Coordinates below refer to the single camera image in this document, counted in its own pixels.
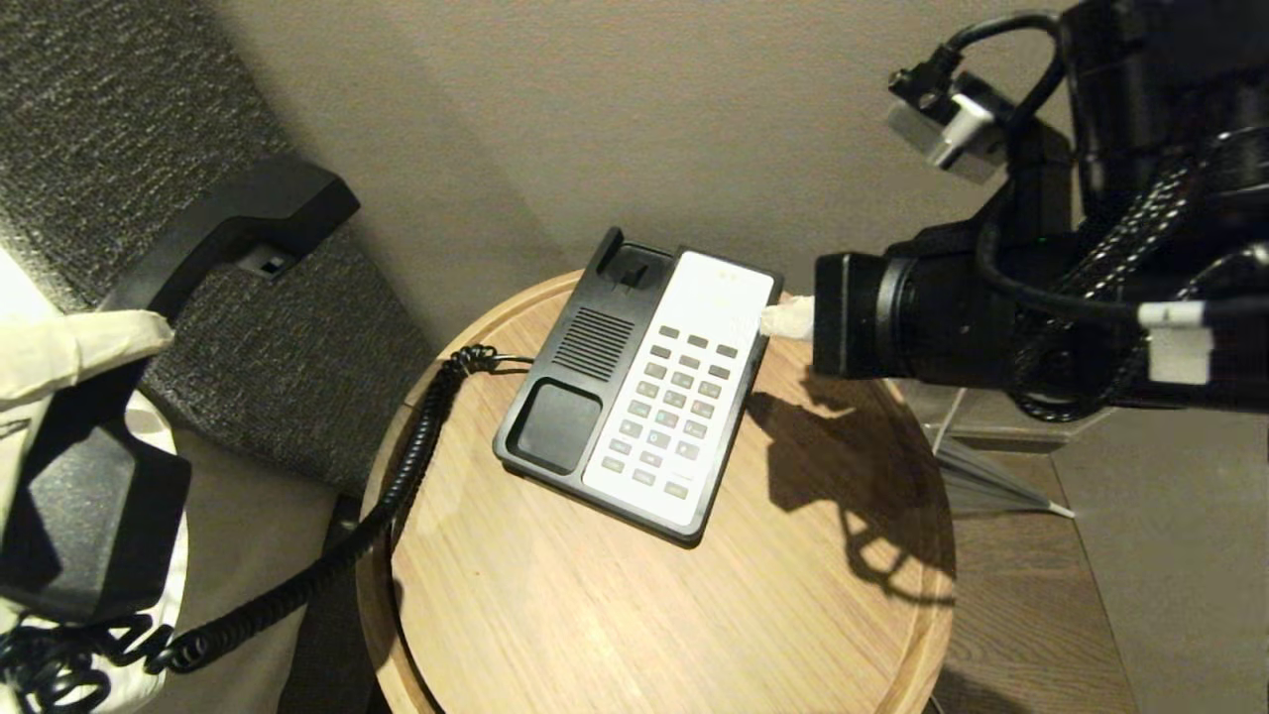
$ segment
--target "round wooden table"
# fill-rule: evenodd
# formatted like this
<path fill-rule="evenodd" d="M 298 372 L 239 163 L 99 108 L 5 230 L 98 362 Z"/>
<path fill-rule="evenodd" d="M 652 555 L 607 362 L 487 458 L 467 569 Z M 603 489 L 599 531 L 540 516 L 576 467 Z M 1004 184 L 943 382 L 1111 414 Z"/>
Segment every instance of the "round wooden table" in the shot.
<path fill-rule="evenodd" d="M 534 354 L 577 276 L 504 302 L 444 354 Z M 392 710 L 920 711 L 952 629 L 947 497 L 897 392 L 815 379 L 810 360 L 770 340 L 690 550 L 504 471 L 491 441 L 524 377 L 470 378 L 391 557 L 358 566 Z"/>

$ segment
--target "white keypad panel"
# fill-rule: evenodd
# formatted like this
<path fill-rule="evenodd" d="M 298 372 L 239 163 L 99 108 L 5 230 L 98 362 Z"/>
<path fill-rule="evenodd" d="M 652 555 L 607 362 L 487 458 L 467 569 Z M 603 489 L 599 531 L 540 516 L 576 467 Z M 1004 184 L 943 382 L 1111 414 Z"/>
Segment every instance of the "white keypad panel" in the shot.
<path fill-rule="evenodd" d="M 652 316 L 581 481 L 689 525 L 730 434 L 723 422 L 774 280 L 687 251 Z"/>

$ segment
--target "black cable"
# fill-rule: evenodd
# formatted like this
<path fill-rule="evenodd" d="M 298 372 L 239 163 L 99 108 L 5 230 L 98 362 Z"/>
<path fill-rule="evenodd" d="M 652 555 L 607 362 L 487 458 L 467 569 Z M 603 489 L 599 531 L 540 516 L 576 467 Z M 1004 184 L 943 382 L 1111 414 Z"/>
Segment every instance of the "black cable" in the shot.
<path fill-rule="evenodd" d="M 1039 29 L 1056 38 L 1058 27 L 1057 20 L 1057 13 L 1051 10 L 1020 10 L 1008 15 L 1000 15 L 999 18 L 991 18 L 990 20 L 982 20 L 966 25 L 957 30 L 956 34 L 949 37 L 943 44 L 961 52 L 976 42 L 982 42 L 989 37 L 996 37 L 1018 29 Z"/>
<path fill-rule="evenodd" d="M 1036 112 L 1048 101 L 1066 75 L 1066 65 L 1062 62 L 1061 25 L 1057 13 L 1049 10 L 1024 10 L 1010 15 L 1001 15 L 961 28 L 943 43 L 953 55 L 959 55 L 966 47 L 976 42 L 1019 29 L 1038 29 L 1048 34 L 1049 39 L 1053 41 L 1053 56 L 1049 58 L 1048 66 L 1044 67 L 1044 74 L 1041 75 L 1036 85 L 1032 86 L 1030 91 L 1027 93 L 1023 100 L 1014 108 L 1013 114 L 1010 114 L 1005 124 L 1005 133 L 1009 134 L 1013 134 L 1036 115 Z"/>
<path fill-rule="evenodd" d="M 1269 275 L 1269 242 L 1253 242 L 1209 263 L 1187 280 L 1185 285 L 1173 294 L 1173 299 L 1193 299 L 1203 292 L 1228 289 L 1249 282 L 1264 284 L 1266 275 Z M 1119 363 L 1107 386 L 1093 397 L 1061 403 L 1022 393 L 1009 393 L 1009 398 L 1024 415 L 1042 422 L 1066 424 L 1091 417 L 1127 393 L 1146 368 L 1148 347 L 1148 341 L 1142 335 Z"/>
<path fill-rule="evenodd" d="M 1000 246 L 1000 228 L 986 223 L 978 233 L 975 249 L 975 266 L 987 283 L 1013 297 L 1018 303 L 1032 309 L 1048 312 L 1072 321 L 1090 322 L 1136 322 L 1138 304 L 1132 302 L 1108 302 L 1085 299 L 1074 294 L 1049 292 L 1014 279 L 996 266 L 996 251 Z"/>
<path fill-rule="evenodd" d="M 1157 178 L 1128 209 L 1107 226 L 1104 221 L 1086 219 L 1076 241 L 1100 236 L 1079 264 L 1071 268 L 1049 292 L 1081 295 L 1085 299 L 1113 294 L 1123 279 L 1170 238 L 1192 204 L 1190 195 L 1198 179 L 1193 170 L 1195 159 L 1174 156 L 1156 169 Z M 1014 384 L 1027 384 L 1041 361 L 1074 325 L 1072 320 L 1049 313 L 1037 325 L 1033 313 L 1020 313 L 1019 334 L 1027 335 L 1014 354 Z M 1014 405 L 1028 417 L 1048 424 L 1084 420 L 1099 412 L 1126 392 L 1146 365 L 1146 353 L 1129 349 L 1115 365 L 1107 384 L 1095 394 L 1071 402 L 1053 402 L 1030 394 L 1011 392 Z"/>
<path fill-rule="evenodd" d="M 157 673 L 168 668 L 184 673 L 206 667 L 302 607 L 315 594 L 330 585 L 336 574 L 350 568 L 387 533 L 397 514 L 407 511 L 414 502 L 419 484 L 423 483 L 423 474 L 437 449 L 440 426 L 449 417 L 463 382 L 473 373 L 490 373 L 499 364 L 511 361 L 532 363 L 528 356 L 497 354 L 496 349 L 482 344 L 463 346 L 450 354 L 423 396 L 419 424 L 406 443 L 396 474 L 379 493 L 378 503 L 353 533 L 284 583 L 239 606 L 228 615 L 178 637 L 157 657 L 146 662 L 146 671 Z"/>
<path fill-rule="evenodd" d="M 19 623 L 0 637 L 0 673 L 23 706 L 28 706 L 28 698 L 34 698 L 41 710 L 91 711 L 110 690 L 105 675 L 93 670 L 93 654 L 100 654 L 117 666 L 143 659 L 145 671 L 156 675 L 162 670 L 193 672 L 232 652 L 302 607 L 364 555 L 400 514 L 409 511 L 437 449 L 440 427 L 449 417 L 463 382 L 475 373 L 492 373 L 504 363 L 533 364 L 533 360 L 499 354 L 492 346 L 482 344 L 463 346 L 450 354 L 423 396 L 419 422 L 378 503 L 348 538 L 282 585 L 171 642 L 171 628 L 165 625 L 138 646 L 141 635 L 151 625 L 150 618 L 140 614 L 91 626 L 43 629 Z M 121 628 L 126 629 L 122 635 L 118 634 Z M 62 699 L 82 686 L 95 687 L 88 699 L 61 704 Z"/>

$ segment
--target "beige cloth glove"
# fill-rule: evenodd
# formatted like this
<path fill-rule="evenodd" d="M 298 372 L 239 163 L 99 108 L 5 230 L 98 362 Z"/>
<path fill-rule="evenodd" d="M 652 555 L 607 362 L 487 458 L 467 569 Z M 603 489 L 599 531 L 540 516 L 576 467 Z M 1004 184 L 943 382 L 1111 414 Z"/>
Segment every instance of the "beige cloth glove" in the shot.
<path fill-rule="evenodd" d="M 145 309 L 0 322 L 0 412 L 156 354 L 171 337 L 168 320 Z"/>
<path fill-rule="evenodd" d="M 763 307 L 763 321 L 758 328 L 768 336 L 811 341 L 815 334 L 815 295 L 794 294 L 779 304 Z"/>

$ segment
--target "gray wall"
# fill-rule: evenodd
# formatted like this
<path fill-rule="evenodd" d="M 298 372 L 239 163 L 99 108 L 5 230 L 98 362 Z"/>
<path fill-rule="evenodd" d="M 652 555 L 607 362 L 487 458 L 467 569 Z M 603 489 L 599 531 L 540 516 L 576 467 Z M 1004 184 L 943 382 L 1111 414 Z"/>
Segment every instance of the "gray wall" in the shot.
<path fill-rule="evenodd" d="M 1143 713 L 1265 711 L 1265 426 L 1119 410 L 1053 454 Z"/>
<path fill-rule="evenodd" d="M 783 270 L 879 250 L 990 193 L 882 126 L 886 77 L 1020 1 L 213 0 L 297 143 L 364 204 L 406 306 L 448 339 L 580 266 L 609 224 Z M 967 67 L 1022 96 L 1039 33 Z M 1067 126 L 1065 90 L 1042 115 Z"/>

